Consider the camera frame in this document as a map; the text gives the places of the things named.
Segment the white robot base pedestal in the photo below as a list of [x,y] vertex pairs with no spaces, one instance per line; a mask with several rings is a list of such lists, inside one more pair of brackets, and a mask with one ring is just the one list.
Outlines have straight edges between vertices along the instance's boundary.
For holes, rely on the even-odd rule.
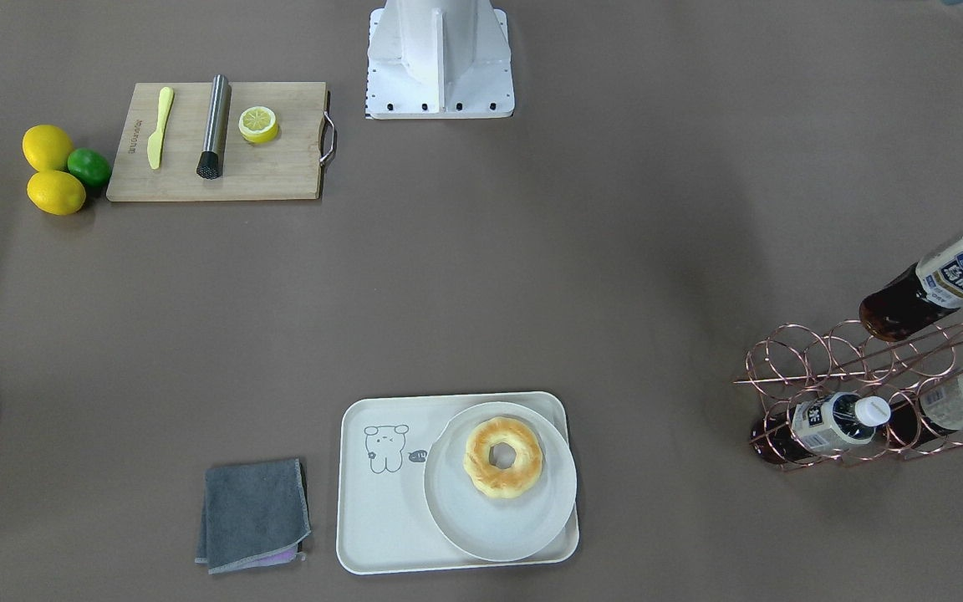
[[370,13],[368,23],[364,117],[513,115],[508,19],[489,1],[387,1]]

